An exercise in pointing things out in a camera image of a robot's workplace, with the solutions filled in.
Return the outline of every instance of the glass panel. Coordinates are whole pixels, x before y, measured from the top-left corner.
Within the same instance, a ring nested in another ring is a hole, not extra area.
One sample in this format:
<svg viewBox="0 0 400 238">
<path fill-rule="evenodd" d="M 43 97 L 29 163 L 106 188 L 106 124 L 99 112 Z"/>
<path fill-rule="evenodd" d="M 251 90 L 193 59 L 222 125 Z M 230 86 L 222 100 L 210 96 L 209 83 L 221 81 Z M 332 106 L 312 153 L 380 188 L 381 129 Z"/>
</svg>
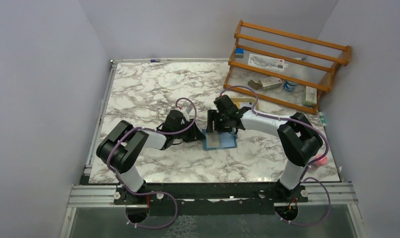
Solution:
<svg viewBox="0 0 400 238">
<path fill-rule="evenodd" d="M 268 49 L 262 49 L 262 47 L 256 47 L 256 49 L 258 50 L 264 50 L 270 53 L 275 53 L 278 55 L 282 55 L 282 56 L 286 56 L 286 57 L 290 57 L 293 59 L 299 59 L 299 58 L 305 58 L 306 62 L 311 62 L 320 66 L 324 66 L 327 68 L 330 68 L 333 65 L 333 62 L 331 61 L 326 61 L 323 59 L 314 59 L 314 57 L 310 57 L 310 56 L 304 56 L 298 53 L 293 53 L 291 51 L 286 51 L 286 53 L 280 53 L 276 50 L 268 50 Z M 285 64 L 287 64 L 287 66 L 284 68 L 284 70 L 271 70 L 268 68 L 268 66 L 266 66 L 265 62 L 266 60 L 260 60 L 260 56 L 266 58 L 268 56 L 264 56 L 258 53 L 254 53 L 254 52 L 250 52 L 247 50 L 243 51 L 243 58 L 235 58 L 234 60 L 236 62 L 239 63 L 243 63 L 246 65 L 249 65 L 248 63 L 250 63 L 251 66 L 254 67 L 258 67 L 258 68 L 262 68 L 262 69 L 266 69 L 269 71 L 273 71 L 279 74 L 283 74 L 286 76 L 290 76 L 293 78 L 297 78 L 297 79 L 301 79 L 304 81 L 308 81 L 308 82 L 312 82 L 312 83 L 316 83 L 319 84 L 321 82 L 321 80 L 323 79 L 324 75 L 325 75 L 325 71 L 319 70 L 319 69 L 315 69 L 315 68 L 311 68 L 311 67 L 307 67 L 307 66 L 303 66 L 300 64 L 296 64 L 296 63 L 292 63 L 289 61 L 285 61 Z"/>
<path fill-rule="evenodd" d="M 234 86 L 234 85 L 243 85 L 243 86 L 248 86 L 248 82 L 250 80 L 254 82 L 258 82 L 259 79 L 261 78 L 267 78 L 268 76 L 260 74 L 260 73 L 255 73 L 246 69 L 242 68 L 237 68 L 234 67 L 232 69 L 232 73 L 230 74 L 229 80 L 228 80 L 228 85 Z M 268 97 L 272 97 L 275 99 L 279 99 L 288 103 L 293 103 L 299 106 L 304 106 L 304 107 L 309 107 L 305 106 L 303 104 L 303 97 L 304 97 L 304 91 L 305 91 L 305 86 L 298 84 L 293 92 L 289 92 L 283 88 L 285 81 L 282 80 L 282 84 L 274 89 L 269 89 L 269 90 L 263 90 L 263 89 L 258 89 L 255 90 L 258 94 L 262 94 Z"/>
<path fill-rule="evenodd" d="M 301 206 L 296 222 L 319 220 L 327 206 Z M 161 225 L 170 217 L 148 217 L 143 224 Z M 356 237 L 346 205 L 334 205 L 328 220 L 316 227 L 302 228 L 285 224 L 277 216 L 221 215 L 179 216 L 170 227 L 161 230 L 126 225 L 123 208 L 78 208 L 71 237 L 150 237 L 150 238 L 222 238 L 222 237 Z"/>
</svg>

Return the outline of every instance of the small container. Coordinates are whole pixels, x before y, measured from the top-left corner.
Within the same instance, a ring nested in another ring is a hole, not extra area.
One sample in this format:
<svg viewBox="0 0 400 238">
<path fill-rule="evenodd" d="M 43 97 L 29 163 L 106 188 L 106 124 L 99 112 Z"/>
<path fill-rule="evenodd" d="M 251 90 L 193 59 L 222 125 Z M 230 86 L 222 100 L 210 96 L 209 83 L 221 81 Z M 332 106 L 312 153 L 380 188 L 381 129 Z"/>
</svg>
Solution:
<svg viewBox="0 0 400 238">
<path fill-rule="evenodd" d="M 282 84 L 282 80 L 276 77 L 261 78 L 258 80 L 258 82 L 261 84 L 261 87 L 264 90 L 278 88 Z"/>
<path fill-rule="evenodd" d="M 305 87 L 303 104 L 311 107 L 317 105 L 317 90 L 315 88 Z"/>
<path fill-rule="evenodd" d="M 325 126 L 326 126 L 327 124 L 325 123 L 325 117 L 324 117 L 324 115 L 322 115 L 322 112 L 319 112 L 318 115 L 321 117 L 322 126 L 325 128 Z"/>
<path fill-rule="evenodd" d="M 315 159 L 319 158 L 321 156 L 322 156 L 322 154 L 317 155 L 317 156 L 315 156 Z M 321 167 L 323 165 L 326 165 L 327 163 L 328 163 L 328 158 L 327 158 L 327 156 L 324 156 L 321 160 L 319 160 L 319 161 L 317 161 L 315 163 L 312 163 L 312 166 L 315 167 L 315 168 L 318 168 L 318 167 Z"/>
<path fill-rule="evenodd" d="M 286 91 L 293 92 L 297 86 L 297 83 L 291 82 L 291 81 L 286 81 L 283 87 L 286 89 Z"/>
<path fill-rule="evenodd" d="M 242 107 L 252 107 L 252 104 L 255 103 L 255 98 L 230 98 L 232 102 L 238 107 L 238 109 L 241 109 Z M 259 111 L 260 110 L 260 103 L 257 102 L 257 105 L 255 105 L 255 110 Z"/>
<path fill-rule="evenodd" d="M 235 50 L 235 58 L 243 58 L 243 49 L 236 48 L 236 50 Z"/>
</svg>

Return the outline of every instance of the wooden rack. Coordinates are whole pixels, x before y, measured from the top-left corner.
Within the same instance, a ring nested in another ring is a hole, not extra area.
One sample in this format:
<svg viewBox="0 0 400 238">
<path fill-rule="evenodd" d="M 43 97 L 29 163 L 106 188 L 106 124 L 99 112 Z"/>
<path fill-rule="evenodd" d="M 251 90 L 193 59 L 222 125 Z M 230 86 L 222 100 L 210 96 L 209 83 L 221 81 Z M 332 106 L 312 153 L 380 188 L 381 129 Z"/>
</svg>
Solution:
<svg viewBox="0 0 400 238">
<path fill-rule="evenodd" d="M 251 28 L 254 30 L 258 30 L 258 31 L 262 31 L 262 32 L 267 32 L 267 33 L 271 33 L 271 34 L 275 34 L 275 35 L 279 35 L 279 36 L 283 36 L 283 37 L 288 37 L 288 38 L 292 38 L 292 39 L 296 39 L 296 40 L 300 40 L 300 41 L 304 41 L 304 42 L 308 42 L 308 43 L 312 43 L 312 44 L 316 44 L 316 45 L 320 45 L 320 46 L 324 46 L 324 47 L 328 47 L 328 48 L 332 48 L 332 49 L 336 49 L 340 52 L 340 56 L 339 57 L 334 57 L 334 56 L 329 56 L 329 55 L 325 55 L 325 54 L 321 54 L 318 52 L 313 52 L 313 51 L 309 51 L 309 50 L 304 50 L 298 47 L 294 47 L 294 46 L 290 46 L 290 45 L 286 45 L 286 44 L 282 44 L 282 43 L 277 43 L 277 42 L 273 42 L 273 41 L 269 41 L 269 40 L 265 40 L 262 38 L 258 38 L 258 37 L 254 37 L 254 36 L 250 36 L 250 35 L 245 35 L 241 33 L 241 29 L 242 27 L 246 27 L 246 28 Z M 342 46 L 342 45 L 337 45 L 334 43 L 330 43 L 330 42 L 325 42 L 325 41 L 321 41 L 321 40 L 317 40 L 314 38 L 310 38 L 310 37 L 306 37 L 306 36 L 301 36 L 301 35 L 296 35 L 293 33 L 289 33 L 289 32 L 285 32 L 285 31 L 281 31 L 281 30 L 277 30 L 277 29 L 273 29 L 273 28 L 268 28 L 268 27 L 264 27 L 264 26 L 260 26 L 260 25 L 255 25 L 255 24 L 251 24 L 251 23 L 247 23 L 247 22 L 243 22 L 242 20 L 239 21 L 239 24 L 235 30 L 235 34 L 234 34 L 234 38 L 236 39 L 235 41 L 235 46 L 233 48 L 232 54 L 229 58 L 229 72 L 228 75 L 226 77 L 226 80 L 223 84 L 224 88 L 228 88 L 231 87 L 231 85 L 229 85 L 229 79 L 231 77 L 232 71 L 233 69 L 236 68 L 241 68 L 241 69 L 245 69 L 245 70 L 249 70 L 255 73 L 259 73 L 259 74 L 263 74 L 266 76 L 274 76 L 277 78 L 280 78 L 282 80 L 287 80 L 287 81 L 291 81 L 291 82 L 295 82 L 297 84 L 300 85 L 304 85 L 304 86 L 309 86 L 309 87 L 313 87 L 317 89 L 317 105 L 315 105 L 314 107 L 309 107 L 309 106 L 305 106 L 305 105 L 298 105 L 292 102 L 287 102 L 281 99 L 277 99 L 275 97 L 271 97 L 271 95 L 264 95 L 264 94 L 258 94 L 259 98 L 270 101 L 270 102 L 274 102 L 274 103 L 278 103 L 287 107 L 291 107 L 294 108 L 296 110 L 300 110 L 300 111 L 304 111 L 307 113 L 312 113 L 312 114 L 316 114 L 318 112 L 318 104 L 319 104 L 319 99 L 321 98 L 323 93 L 328 93 L 332 90 L 333 86 L 334 86 L 334 77 L 335 74 L 337 72 L 337 70 L 339 69 L 339 67 L 341 65 L 346 66 L 349 62 L 350 62 L 350 54 L 351 54 L 351 47 L 350 46 Z M 306 61 L 301 61 L 301 60 L 297 60 L 297 59 L 293 59 L 291 57 L 287 57 L 284 55 L 280 55 L 280 54 L 275 54 L 275 53 L 271 53 L 268 51 L 264 51 L 264 50 L 260 50 L 257 48 L 253 48 L 253 47 L 249 47 L 246 45 L 241 45 L 239 44 L 239 40 L 243 39 L 243 40 L 247 40 L 247 41 L 251 41 L 251 42 L 255 42 L 255 43 L 260 43 L 263 44 L 265 46 L 271 46 L 271 47 L 275 47 L 275 48 L 280 48 L 283 50 L 287 50 L 290 52 L 295 52 L 301 55 L 306 55 L 309 57 L 314 57 L 314 58 L 319 58 L 319 59 L 323 59 L 323 60 L 327 60 L 332 62 L 332 65 L 330 67 L 328 67 L 327 65 L 320 65 L 320 64 L 316 64 L 316 63 L 311 63 L 311 62 L 306 62 Z M 283 73 L 278 73 L 278 72 L 274 72 L 274 71 L 270 71 L 267 69 L 263 69 L 263 68 L 258 68 L 258 67 L 254 67 L 251 65 L 248 65 L 246 63 L 243 62 L 239 62 L 238 60 L 236 60 L 235 58 L 235 49 L 236 48 L 241 48 L 246 52 L 251 52 L 254 54 L 259 54 L 259 55 L 263 55 L 263 56 L 268 56 L 268 57 L 273 57 L 273 58 L 278 58 L 278 59 L 283 59 L 285 61 L 288 61 L 290 63 L 296 64 L 296 65 L 301 65 L 310 69 L 317 69 L 317 70 L 321 70 L 324 71 L 324 76 L 322 77 L 322 80 L 319 83 L 315 83 L 315 82 L 310 82 L 298 77 L 292 77 L 291 75 L 286 75 Z M 241 88 L 233 88 L 233 91 L 236 92 L 240 92 L 240 93 L 245 93 L 248 95 L 253 96 L 254 94 L 248 90 L 244 90 Z"/>
</svg>

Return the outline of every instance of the marble tabletop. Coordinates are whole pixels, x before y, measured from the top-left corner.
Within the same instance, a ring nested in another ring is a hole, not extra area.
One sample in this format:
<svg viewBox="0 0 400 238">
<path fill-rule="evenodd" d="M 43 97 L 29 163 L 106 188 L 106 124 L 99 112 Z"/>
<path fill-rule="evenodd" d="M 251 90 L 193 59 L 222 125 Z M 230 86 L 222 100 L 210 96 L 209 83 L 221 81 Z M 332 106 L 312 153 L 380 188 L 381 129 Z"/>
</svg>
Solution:
<svg viewBox="0 0 400 238">
<path fill-rule="evenodd" d="M 198 110 L 197 125 L 207 125 L 207 110 L 223 89 L 228 73 L 227 62 L 120 63 L 103 119 L 100 143 L 121 120 L 134 126 L 155 128 L 165 121 L 180 97 L 191 99 Z M 230 97 L 248 97 L 227 92 Z M 260 100 L 260 111 L 291 116 L 296 110 Z M 306 114 L 309 121 L 324 133 L 317 115 Z M 328 163 L 309 171 L 322 181 L 340 181 L 331 152 Z M 255 182 L 276 181 L 287 158 L 277 137 L 259 132 L 238 133 L 237 148 L 204 151 L 201 141 L 171 146 L 165 151 L 145 148 L 136 161 L 140 175 L 147 182 Z M 95 158 L 89 183 L 117 182 L 113 173 Z"/>
</svg>

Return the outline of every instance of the white wall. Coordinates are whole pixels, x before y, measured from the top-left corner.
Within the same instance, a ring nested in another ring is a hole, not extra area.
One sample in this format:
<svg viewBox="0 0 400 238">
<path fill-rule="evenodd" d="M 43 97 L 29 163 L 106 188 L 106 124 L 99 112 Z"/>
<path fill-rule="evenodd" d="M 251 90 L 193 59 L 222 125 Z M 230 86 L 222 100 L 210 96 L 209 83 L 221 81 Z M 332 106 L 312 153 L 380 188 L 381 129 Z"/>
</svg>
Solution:
<svg viewBox="0 0 400 238">
<path fill-rule="evenodd" d="M 0 0 L 0 237 L 57 237 L 110 69 L 77 0 Z"/>
<path fill-rule="evenodd" d="M 373 238 L 400 237 L 400 0 L 339 0 L 319 39 L 352 46 L 321 110 Z"/>
<path fill-rule="evenodd" d="M 112 59 L 228 58 L 240 19 L 318 37 L 337 0 L 80 0 Z"/>
</svg>

